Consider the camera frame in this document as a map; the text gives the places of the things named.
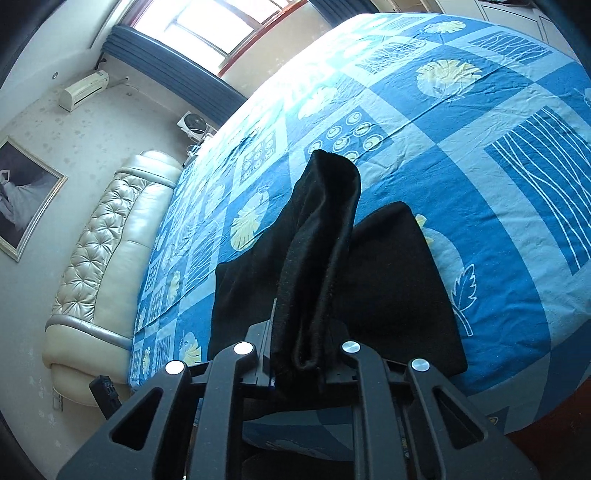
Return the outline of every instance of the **white wall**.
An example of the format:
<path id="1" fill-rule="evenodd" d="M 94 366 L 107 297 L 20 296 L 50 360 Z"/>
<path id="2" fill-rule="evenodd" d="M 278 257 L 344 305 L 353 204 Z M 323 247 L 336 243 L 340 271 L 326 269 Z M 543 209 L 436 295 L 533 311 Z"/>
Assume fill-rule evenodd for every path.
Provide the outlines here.
<path id="1" fill-rule="evenodd" d="M 250 97 L 283 64 L 329 30 L 330 25 L 318 11 L 305 4 L 244 52 L 222 79 Z"/>
<path id="2" fill-rule="evenodd" d="M 111 27 L 130 2 L 64 2 L 33 35 L 2 85 L 0 129 L 48 89 L 93 68 Z"/>
<path id="3" fill-rule="evenodd" d="M 97 408 L 64 400 L 54 411 L 41 361 L 45 322 L 72 250 L 115 170 L 156 149 L 180 161 L 189 139 L 178 115 L 128 86 L 115 86 L 68 113 L 54 87 L 0 131 L 68 176 L 31 235 L 21 261 L 0 251 L 0 410 L 49 480 L 103 422 Z"/>
<path id="4" fill-rule="evenodd" d="M 175 93 L 163 87 L 155 80 L 152 80 L 147 75 L 137 71 L 111 55 L 105 55 L 106 62 L 100 64 L 100 68 L 109 74 L 109 81 L 116 83 L 117 81 L 127 77 L 128 85 L 137 88 L 141 93 L 159 103 L 166 109 L 177 115 L 179 120 L 185 113 L 193 112 L 201 115 L 210 125 L 215 123 L 206 115 L 197 110 L 193 105 L 183 100 Z"/>

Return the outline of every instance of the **silver bolt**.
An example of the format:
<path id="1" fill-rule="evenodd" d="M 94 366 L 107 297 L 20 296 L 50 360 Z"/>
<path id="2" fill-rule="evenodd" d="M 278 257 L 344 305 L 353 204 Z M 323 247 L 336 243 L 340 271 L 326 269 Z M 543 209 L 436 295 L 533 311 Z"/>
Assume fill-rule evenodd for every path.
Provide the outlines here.
<path id="1" fill-rule="evenodd" d="M 178 375 L 184 370 L 184 363 L 180 360 L 173 360 L 172 362 L 168 362 L 164 368 L 166 369 L 166 373 L 170 375 Z"/>
<path id="2" fill-rule="evenodd" d="M 341 348 L 347 353 L 357 353 L 361 350 L 361 345 L 357 342 L 349 340 L 348 342 L 343 343 Z"/>
<path id="3" fill-rule="evenodd" d="M 238 355 L 248 355 L 253 350 L 254 346 L 249 342 L 240 342 L 234 345 L 234 353 Z"/>
<path id="4" fill-rule="evenodd" d="M 429 370 L 429 362 L 427 362 L 423 358 L 415 358 L 411 363 L 410 366 L 414 368 L 417 372 L 426 372 Z"/>

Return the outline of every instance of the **blue curtain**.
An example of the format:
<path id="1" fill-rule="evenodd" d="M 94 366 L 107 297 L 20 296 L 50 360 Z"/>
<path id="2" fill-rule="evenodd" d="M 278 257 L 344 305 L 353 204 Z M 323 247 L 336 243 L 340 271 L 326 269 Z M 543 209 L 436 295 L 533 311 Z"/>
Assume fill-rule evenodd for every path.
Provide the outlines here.
<path id="1" fill-rule="evenodd" d="M 377 14 L 378 8 L 371 0 L 308 0 L 316 7 L 331 27 L 359 14 Z"/>
<path id="2" fill-rule="evenodd" d="M 217 127 L 246 101 L 221 78 L 162 42 L 126 25 L 116 25 L 103 51 L 146 74 L 209 117 Z"/>

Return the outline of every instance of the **picture frame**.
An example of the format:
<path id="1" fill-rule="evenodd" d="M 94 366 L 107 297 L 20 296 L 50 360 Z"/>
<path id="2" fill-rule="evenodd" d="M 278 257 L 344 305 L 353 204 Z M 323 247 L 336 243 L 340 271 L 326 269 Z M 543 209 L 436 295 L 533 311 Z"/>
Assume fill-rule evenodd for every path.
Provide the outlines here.
<path id="1" fill-rule="evenodd" d="M 0 249 L 16 262 L 66 180 L 13 138 L 0 142 Z"/>

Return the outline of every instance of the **air conditioner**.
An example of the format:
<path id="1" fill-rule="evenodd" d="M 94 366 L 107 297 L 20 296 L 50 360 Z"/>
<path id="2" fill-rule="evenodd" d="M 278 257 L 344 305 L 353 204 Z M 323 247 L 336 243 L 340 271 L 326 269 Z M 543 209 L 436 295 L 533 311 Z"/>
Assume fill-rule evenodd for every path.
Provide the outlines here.
<path id="1" fill-rule="evenodd" d="M 109 74 L 99 70 L 65 89 L 60 95 L 59 105 L 71 112 L 85 100 L 105 90 L 108 84 Z"/>

